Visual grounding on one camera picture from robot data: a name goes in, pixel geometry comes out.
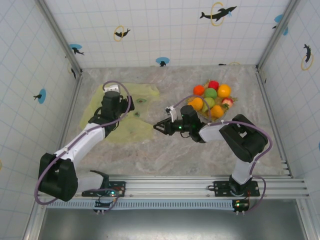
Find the gray floor surface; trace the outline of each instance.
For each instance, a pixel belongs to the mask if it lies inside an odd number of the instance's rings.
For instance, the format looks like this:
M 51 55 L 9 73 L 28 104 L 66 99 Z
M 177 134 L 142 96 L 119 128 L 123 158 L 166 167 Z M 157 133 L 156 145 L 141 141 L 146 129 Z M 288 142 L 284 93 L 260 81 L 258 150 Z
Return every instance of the gray floor surface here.
M 255 71 L 255 67 L 249 65 L 85 69 L 66 141 L 80 133 L 79 122 L 85 108 L 98 86 L 108 80 L 155 84 L 160 98 L 151 103 L 146 119 L 153 125 L 167 118 L 165 107 L 190 95 L 195 85 L 205 84 L 211 79 L 231 86 L 232 97 L 238 98 L 223 117 L 224 120 L 243 114 L 267 131 L 275 142 Z M 154 131 L 152 139 L 138 143 L 101 141 L 81 161 L 77 172 L 99 170 L 125 175 L 230 175 L 235 162 L 236 156 L 224 141 L 200 144 L 190 138 L 181 138 L 178 133 L 166 136 Z M 254 173 L 281 175 L 282 172 L 281 157 L 274 145 L 256 165 Z

